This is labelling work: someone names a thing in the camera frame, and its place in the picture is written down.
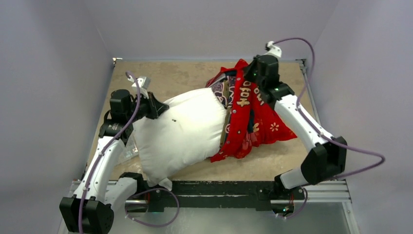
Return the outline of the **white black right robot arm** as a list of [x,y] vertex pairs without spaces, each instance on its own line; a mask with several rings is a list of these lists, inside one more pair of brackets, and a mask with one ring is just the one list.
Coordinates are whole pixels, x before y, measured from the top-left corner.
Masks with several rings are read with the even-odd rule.
[[316,185],[344,172],[346,140],[321,127],[301,105],[294,91],[280,81],[276,56],[255,56],[245,68],[244,78],[257,85],[264,103],[272,113],[289,123],[307,150],[307,156],[299,167],[274,178],[272,196],[286,198],[293,189]]

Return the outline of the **red printed pillowcase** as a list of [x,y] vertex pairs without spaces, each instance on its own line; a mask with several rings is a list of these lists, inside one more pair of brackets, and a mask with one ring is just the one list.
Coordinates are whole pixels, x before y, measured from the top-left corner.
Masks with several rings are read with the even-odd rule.
[[219,152],[210,162],[246,157],[253,147],[297,138],[279,115],[261,98],[256,84],[244,79],[248,63],[240,59],[233,68],[221,67],[206,83],[226,109]]

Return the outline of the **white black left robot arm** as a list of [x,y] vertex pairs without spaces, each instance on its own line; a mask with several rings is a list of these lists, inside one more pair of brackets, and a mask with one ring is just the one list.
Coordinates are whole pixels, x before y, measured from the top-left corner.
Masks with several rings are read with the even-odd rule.
[[64,223],[73,233],[107,234],[115,211],[126,199],[144,196],[141,174],[124,173],[114,184],[110,177],[132,135],[133,122],[143,117],[157,119],[169,109],[152,92],[133,96],[126,89],[113,91],[109,104],[93,159],[73,195],[63,197],[59,205]]

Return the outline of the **white pillow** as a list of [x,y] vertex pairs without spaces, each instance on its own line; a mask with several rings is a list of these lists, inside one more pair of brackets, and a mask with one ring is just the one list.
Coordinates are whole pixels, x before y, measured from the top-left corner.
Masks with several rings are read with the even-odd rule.
[[172,190],[170,176],[219,152],[227,110],[210,88],[165,101],[157,119],[133,123],[141,168],[150,187]]

